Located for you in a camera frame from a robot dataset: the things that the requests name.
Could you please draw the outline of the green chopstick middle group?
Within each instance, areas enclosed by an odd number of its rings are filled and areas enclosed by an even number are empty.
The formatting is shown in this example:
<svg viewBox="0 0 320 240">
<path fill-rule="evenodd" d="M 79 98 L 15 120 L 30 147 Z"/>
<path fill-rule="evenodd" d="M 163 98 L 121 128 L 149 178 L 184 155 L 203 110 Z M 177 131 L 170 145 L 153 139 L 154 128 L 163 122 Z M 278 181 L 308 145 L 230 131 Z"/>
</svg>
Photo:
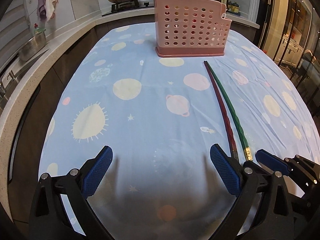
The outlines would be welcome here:
<svg viewBox="0 0 320 240">
<path fill-rule="evenodd" d="M 238 136 L 239 136 L 239 139 L 240 139 L 240 143 L 241 143 L 241 146 L 242 146 L 242 150 L 244 152 L 244 156 L 245 156 L 245 159 L 246 161 L 250 160 L 250 161 L 253 161 L 253 155 L 251 153 L 251 150 L 250 150 L 250 147 L 249 147 L 249 144 L 248 144 L 248 141 L 245 137 L 245 133 L 244 133 L 244 130 L 240 124 L 240 120 L 236 114 L 236 111 L 231 103 L 231 100 L 229 99 L 229 96 L 227 95 L 222 83 L 220 82 L 219 78 L 217 77 L 217 75 L 214 73 L 212 67 L 210 66 L 210 70 L 213 74 L 213 77 L 217 83 L 217 86 L 219 88 L 219 91 L 220 91 L 220 94 L 222 96 L 222 99 L 223 99 L 223 102 L 225 104 L 225 107 L 227 106 L 228 107 L 228 110 L 231 114 L 231 117 L 233 119 L 233 122 L 234 122 L 234 126 L 236 128 L 236 131 L 238 133 Z"/>
</svg>

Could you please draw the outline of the maroon chopstick middle group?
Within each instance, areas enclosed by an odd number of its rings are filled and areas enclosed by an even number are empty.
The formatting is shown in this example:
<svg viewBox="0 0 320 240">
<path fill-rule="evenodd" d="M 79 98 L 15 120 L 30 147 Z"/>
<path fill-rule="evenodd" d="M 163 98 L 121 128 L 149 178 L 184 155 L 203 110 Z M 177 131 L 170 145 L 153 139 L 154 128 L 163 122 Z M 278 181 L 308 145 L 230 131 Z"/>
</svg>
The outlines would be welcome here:
<svg viewBox="0 0 320 240">
<path fill-rule="evenodd" d="M 221 114 L 222 114 L 222 118 L 223 118 L 223 122 L 224 122 L 224 125 L 225 125 L 225 130 L 226 130 L 226 134 L 227 134 L 227 139 L 228 139 L 228 144 L 229 144 L 229 150 L 230 150 L 230 153 L 231 153 L 231 157 L 233 157 L 235 160 L 239 161 L 239 156 L 238 156 L 238 151 L 237 151 L 237 147 L 236 147 L 236 142 L 234 140 L 234 135 L 233 135 L 233 130 L 231 128 L 231 124 L 230 124 L 230 120 L 228 118 L 228 115 L 227 115 L 227 111 L 226 111 L 226 108 L 225 108 L 225 104 L 223 102 L 223 99 L 222 99 L 222 96 L 220 94 L 220 91 L 219 91 L 219 88 L 217 86 L 217 83 L 213 77 L 213 74 L 210 70 L 210 66 L 209 66 L 209 63 L 207 61 L 204 61 L 204 66 L 207 70 L 207 73 L 210 77 L 210 80 L 211 80 L 211 83 L 213 85 L 213 89 L 214 89 L 214 92 L 215 92 L 215 95 L 217 97 L 217 101 L 218 101 L 218 104 L 219 104 L 219 107 L 220 107 L 220 111 L 221 111 Z"/>
</svg>

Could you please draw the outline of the blue planet-print tablecloth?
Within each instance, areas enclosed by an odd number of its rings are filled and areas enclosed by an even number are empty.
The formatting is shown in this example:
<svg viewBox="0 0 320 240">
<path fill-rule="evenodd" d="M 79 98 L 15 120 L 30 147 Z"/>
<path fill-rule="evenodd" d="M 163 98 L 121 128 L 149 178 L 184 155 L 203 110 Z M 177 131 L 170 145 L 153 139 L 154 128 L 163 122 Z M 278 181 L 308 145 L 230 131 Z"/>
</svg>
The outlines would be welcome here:
<svg viewBox="0 0 320 240">
<path fill-rule="evenodd" d="M 113 160 L 91 205 L 115 239 L 207 239 L 234 202 L 209 156 L 229 151 L 202 57 L 161 58 L 153 23 L 102 37 L 65 88 L 39 173 L 63 176 L 110 146 Z M 252 153 L 319 162 L 311 114 L 281 69 L 230 31 L 206 59 L 236 111 Z"/>
</svg>

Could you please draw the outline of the steel pot on counter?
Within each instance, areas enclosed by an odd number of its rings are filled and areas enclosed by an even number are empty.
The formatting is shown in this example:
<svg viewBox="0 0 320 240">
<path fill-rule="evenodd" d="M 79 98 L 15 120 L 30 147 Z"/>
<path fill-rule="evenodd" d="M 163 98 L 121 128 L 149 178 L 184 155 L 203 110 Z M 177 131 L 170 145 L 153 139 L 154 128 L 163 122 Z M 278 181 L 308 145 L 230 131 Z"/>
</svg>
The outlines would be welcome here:
<svg viewBox="0 0 320 240">
<path fill-rule="evenodd" d="M 27 62 L 35 54 L 37 54 L 47 44 L 46 35 L 44 32 L 36 34 L 29 41 L 25 42 L 18 50 L 18 57 L 20 61 Z"/>
</svg>

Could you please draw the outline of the pink perforated utensil holder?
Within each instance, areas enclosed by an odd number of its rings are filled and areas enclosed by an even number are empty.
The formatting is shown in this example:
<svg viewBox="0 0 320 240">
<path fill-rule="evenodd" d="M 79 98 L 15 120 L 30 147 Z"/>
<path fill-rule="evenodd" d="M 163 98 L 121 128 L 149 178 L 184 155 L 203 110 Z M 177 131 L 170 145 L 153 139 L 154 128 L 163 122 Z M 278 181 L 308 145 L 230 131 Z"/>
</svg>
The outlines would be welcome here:
<svg viewBox="0 0 320 240">
<path fill-rule="evenodd" d="M 232 20 L 215 0 L 153 0 L 160 57 L 223 56 Z"/>
</svg>

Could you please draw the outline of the small condiment jars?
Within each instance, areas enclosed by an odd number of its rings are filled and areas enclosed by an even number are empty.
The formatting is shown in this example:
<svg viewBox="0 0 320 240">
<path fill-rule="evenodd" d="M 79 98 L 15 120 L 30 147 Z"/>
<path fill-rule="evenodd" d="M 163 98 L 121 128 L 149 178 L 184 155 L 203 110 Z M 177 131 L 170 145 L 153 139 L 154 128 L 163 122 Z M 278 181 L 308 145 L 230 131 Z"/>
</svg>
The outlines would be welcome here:
<svg viewBox="0 0 320 240">
<path fill-rule="evenodd" d="M 240 6 L 236 2 L 229 1 L 228 4 L 227 4 L 227 11 L 229 13 L 231 13 L 231 14 L 235 14 L 235 15 L 238 15 L 238 16 L 241 15 Z"/>
</svg>

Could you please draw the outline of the purple hanging cloth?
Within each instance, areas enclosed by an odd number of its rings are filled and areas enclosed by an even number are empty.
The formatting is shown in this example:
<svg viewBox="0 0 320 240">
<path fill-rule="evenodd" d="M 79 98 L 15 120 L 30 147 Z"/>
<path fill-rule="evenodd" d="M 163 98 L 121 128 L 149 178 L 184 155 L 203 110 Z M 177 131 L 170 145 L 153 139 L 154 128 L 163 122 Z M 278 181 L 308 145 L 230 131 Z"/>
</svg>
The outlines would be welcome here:
<svg viewBox="0 0 320 240">
<path fill-rule="evenodd" d="M 46 16 L 45 0 L 38 0 L 37 16 L 38 16 L 38 19 L 41 22 L 45 22 L 46 21 L 47 16 Z"/>
</svg>

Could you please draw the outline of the black gas stove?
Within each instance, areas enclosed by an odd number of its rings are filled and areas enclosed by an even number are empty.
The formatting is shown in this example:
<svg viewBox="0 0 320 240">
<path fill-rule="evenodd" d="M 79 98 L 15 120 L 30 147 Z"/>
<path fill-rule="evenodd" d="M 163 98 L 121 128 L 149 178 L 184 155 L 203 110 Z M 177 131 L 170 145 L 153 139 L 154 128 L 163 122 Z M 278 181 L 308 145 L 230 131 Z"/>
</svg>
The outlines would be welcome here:
<svg viewBox="0 0 320 240">
<path fill-rule="evenodd" d="M 102 17 L 117 14 L 124 11 L 129 10 L 137 10 L 137 9 L 146 9 L 146 8 L 153 8 L 154 2 L 152 0 L 132 0 L 129 2 L 121 2 L 121 3 L 115 3 L 112 4 L 110 9 L 104 9 L 102 11 Z"/>
</svg>

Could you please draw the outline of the white hanging towel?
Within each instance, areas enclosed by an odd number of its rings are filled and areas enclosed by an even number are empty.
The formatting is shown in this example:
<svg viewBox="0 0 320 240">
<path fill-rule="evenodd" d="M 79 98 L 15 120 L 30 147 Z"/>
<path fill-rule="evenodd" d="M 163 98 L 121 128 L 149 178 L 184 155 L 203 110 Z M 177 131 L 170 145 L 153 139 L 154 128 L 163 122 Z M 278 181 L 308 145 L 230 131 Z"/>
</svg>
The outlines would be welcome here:
<svg viewBox="0 0 320 240">
<path fill-rule="evenodd" d="M 55 9 L 58 2 L 59 0 L 44 0 L 47 22 L 49 22 L 52 18 L 54 18 Z"/>
</svg>

